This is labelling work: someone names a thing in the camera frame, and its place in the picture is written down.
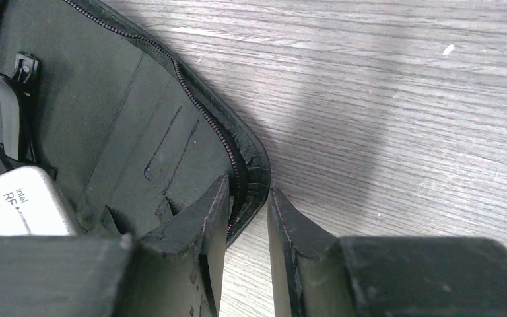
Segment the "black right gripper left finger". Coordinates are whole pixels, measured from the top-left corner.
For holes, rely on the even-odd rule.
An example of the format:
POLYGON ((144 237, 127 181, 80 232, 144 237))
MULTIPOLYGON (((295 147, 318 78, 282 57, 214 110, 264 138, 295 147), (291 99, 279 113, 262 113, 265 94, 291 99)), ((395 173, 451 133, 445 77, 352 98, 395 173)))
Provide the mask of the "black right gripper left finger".
POLYGON ((217 316, 229 181, 144 235, 0 237, 0 316, 217 316))

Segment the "black curved hair clip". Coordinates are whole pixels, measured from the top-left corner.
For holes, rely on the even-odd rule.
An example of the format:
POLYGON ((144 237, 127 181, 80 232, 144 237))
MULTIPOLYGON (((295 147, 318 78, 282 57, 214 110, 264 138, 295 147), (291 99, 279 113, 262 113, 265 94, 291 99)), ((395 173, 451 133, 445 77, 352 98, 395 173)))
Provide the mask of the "black curved hair clip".
POLYGON ((22 155, 19 160, 34 164, 38 164, 38 154, 35 149, 31 121, 38 103, 39 77, 39 59, 27 52, 17 52, 15 71, 11 80, 17 92, 20 109, 20 152, 22 155))

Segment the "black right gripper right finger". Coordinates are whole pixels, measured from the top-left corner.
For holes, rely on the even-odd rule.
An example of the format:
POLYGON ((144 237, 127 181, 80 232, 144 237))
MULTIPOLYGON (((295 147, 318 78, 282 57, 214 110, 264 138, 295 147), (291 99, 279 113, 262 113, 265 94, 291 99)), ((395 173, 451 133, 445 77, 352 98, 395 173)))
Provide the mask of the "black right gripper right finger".
POLYGON ((277 316, 507 316, 507 249, 488 238, 336 237, 268 197, 277 316))

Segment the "black zip tool case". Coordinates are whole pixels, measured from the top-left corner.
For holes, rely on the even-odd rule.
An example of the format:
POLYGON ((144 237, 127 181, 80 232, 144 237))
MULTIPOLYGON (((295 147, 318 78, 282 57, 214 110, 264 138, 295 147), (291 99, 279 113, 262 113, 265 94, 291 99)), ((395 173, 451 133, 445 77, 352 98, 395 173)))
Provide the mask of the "black zip tool case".
POLYGON ((109 211, 142 236, 228 174, 232 244, 265 203, 271 170, 255 133, 179 56, 104 2, 0 1, 0 73, 15 70, 19 52, 40 62, 28 117, 37 155, 86 230, 109 211))

